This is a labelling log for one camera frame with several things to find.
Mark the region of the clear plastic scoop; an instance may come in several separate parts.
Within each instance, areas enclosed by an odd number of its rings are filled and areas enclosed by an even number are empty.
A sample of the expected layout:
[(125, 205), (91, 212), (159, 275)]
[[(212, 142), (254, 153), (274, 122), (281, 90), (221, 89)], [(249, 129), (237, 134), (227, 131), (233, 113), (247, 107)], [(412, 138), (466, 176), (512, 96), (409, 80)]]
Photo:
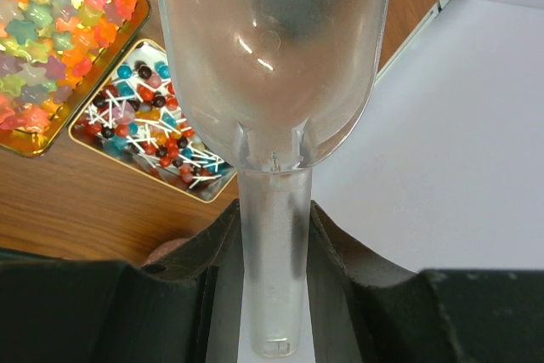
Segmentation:
[(182, 111), (237, 171), (254, 352), (297, 351), (313, 166), (372, 91), (388, 0), (158, 0)]

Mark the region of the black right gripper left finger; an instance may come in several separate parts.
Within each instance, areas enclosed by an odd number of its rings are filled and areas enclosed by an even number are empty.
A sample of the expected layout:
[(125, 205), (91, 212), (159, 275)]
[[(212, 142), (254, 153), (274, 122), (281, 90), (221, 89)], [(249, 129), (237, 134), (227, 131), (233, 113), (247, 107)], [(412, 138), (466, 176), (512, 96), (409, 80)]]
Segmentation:
[(70, 261), (1, 251), (4, 362), (235, 362), (240, 206), (158, 258)]

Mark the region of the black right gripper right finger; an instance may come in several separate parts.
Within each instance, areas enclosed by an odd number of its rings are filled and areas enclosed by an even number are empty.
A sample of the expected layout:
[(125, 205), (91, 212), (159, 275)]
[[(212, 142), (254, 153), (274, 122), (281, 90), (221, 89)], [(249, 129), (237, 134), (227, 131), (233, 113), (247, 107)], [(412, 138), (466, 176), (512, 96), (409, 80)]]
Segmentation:
[(539, 270), (387, 260), (310, 208), (307, 282), (319, 362), (540, 362)]

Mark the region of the gold tin of lollipops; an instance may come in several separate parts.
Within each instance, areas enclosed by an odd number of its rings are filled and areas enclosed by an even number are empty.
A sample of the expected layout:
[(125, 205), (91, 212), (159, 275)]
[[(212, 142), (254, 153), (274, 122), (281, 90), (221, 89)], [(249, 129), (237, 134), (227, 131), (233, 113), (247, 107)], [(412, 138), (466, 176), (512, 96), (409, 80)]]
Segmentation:
[(206, 146), (175, 97), (167, 54), (138, 40), (70, 125), (78, 144), (203, 203), (236, 171)]

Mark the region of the black tin of star candies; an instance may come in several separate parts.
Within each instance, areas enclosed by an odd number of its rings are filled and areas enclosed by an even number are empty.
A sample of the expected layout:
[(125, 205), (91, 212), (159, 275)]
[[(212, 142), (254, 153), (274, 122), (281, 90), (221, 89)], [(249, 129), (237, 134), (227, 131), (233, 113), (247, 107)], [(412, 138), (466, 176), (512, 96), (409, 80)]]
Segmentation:
[(42, 155), (148, 20), (148, 0), (1, 0), (1, 146)]

